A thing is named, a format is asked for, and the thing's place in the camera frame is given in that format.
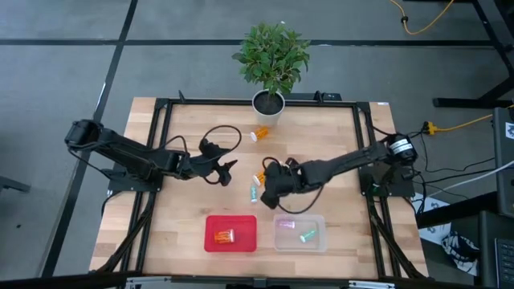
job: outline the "potted plant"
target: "potted plant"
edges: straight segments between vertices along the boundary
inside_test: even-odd
[[[300,78],[300,67],[308,71],[309,41],[300,41],[301,34],[287,30],[283,24],[253,26],[241,43],[241,50],[232,59],[243,64],[239,71],[250,83],[263,83],[251,103],[261,125],[276,125],[284,110],[282,94],[291,93],[292,85]]]

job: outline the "red tray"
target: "red tray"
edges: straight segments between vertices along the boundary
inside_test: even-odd
[[[217,244],[214,234],[234,230],[234,242]],[[257,249],[257,219],[255,216],[209,216],[206,219],[204,249],[207,252],[253,252]]]

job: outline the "white pot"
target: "white pot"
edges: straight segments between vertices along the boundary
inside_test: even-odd
[[[261,94],[263,92],[267,92],[267,89],[264,89],[264,90],[261,90],[261,91],[258,91],[257,93],[255,93],[254,97],[251,99],[251,106],[254,108],[255,116],[257,116],[257,123],[262,126],[272,127],[272,126],[275,126],[279,122],[280,115],[282,114],[282,112],[284,111],[284,108],[286,107],[286,100],[280,94],[280,92],[276,92],[275,96],[278,96],[282,99],[282,109],[280,109],[280,111],[274,115],[265,115],[265,114],[259,112],[255,108],[255,104],[254,104],[255,97],[257,97],[259,94]]]

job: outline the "yellow cable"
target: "yellow cable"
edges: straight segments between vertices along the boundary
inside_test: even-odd
[[[402,6],[400,4],[398,4],[396,1],[394,0],[389,0],[391,1],[394,5],[396,5],[400,11],[402,12],[402,16],[403,17],[406,17],[405,15],[405,11],[403,10]],[[416,31],[416,32],[410,32],[409,31],[409,27],[407,27],[407,21],[402,21],[403,22],[403,28],[405,29],[405,31],[409,34],[409,35],[418,35],[420,33],[422,33],[423,31],[427,30],[428,28],[430,28],[432,25],[434,25],[440,18],[441,16],[443,16],[447,11],[448,11],[448,8],[450,8],[451,4],[453,4],[455,0],[450,0],[450,2],[448,3],[448,5],[444,8],[444,10],[439,13],[439,15],[437,15],[437,17],[432,20],[432,22],[430,24],[428,24],[427,26],[425,26],[425,28],[422,28],[420,31]]]
[[[510,105],[508,106],[507,108],[514,108],[514,104],[513,105]],[[428,131],[429,131],[429,134],[433,135],[435,134],[436,132],[451,132],[451,131],[454,131],[456,129],[459,129],[459,128],[463,128],[463,127],[467,127],[468,125],[470,124],[474,124],[476,122],[479,122],[481,120],[486,120],[488,119],[489,117],[492,117],[492,114],[490,115],[487,115],[487,116],[482,116],[482,117],[479,117],[477,118],[476,120],[472,120],[472,121],[468,121],[467,123],[465,124],[459,124],[459,125],[456,125],[452,128],[438,128],[436,127],[433,123],[431,123],[430,121],[428,122]]]

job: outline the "wooden table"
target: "wooden table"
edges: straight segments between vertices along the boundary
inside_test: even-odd
[[[146,143],[152,119],[154,98],[135,98],[124,135]],[[390,107],[370,103],[373,124],[394,131]],[[375,279],[377,269],[365,199],[361,196],[357,171],[334,177],[307,214],[321,214],[326,220],[328,249],[323,254],[279,253],[273,246],[273,216],[262,202],[250,203],[251,176],[262,168],[264,157],[299,162],[329,159],[357,149],[353,114],[347,108],[287,107],[279,125],[264,140],[254,143],[249,137],[255,129],[250,106],[173,106],[168,139],[182,135],[192,156],[204,133],[219,124],[232,124],[243,133],[241,145],[222,159],[239,160],[230,171],[227,187],[208,185],[201,178],[179,181],[165,177],[153,212],[144,273],[149,275],[266,276],[314,279]],[[237,135],[220,130],[209,140],[230,148]],[[168,148],[182,149],[181,142]],[[92,256],[91,269],[103,265],[127,234],[134,192],[122,193],[105,207],[104,217]],[[314,193],[289,195],[281,204],[290,210],[303,209]],[[418,228],[412,208],[401,198],[388,200],[394,237],[408,259],[427,275]],[[250,214],[258,220],[257,251],[254,253],[211,254],[203,250],[206,217],[212,214]],[[135,241],[129,268],[135,267],[138,240]],[[385,268],[391,274],[387,245],[381,241]]]

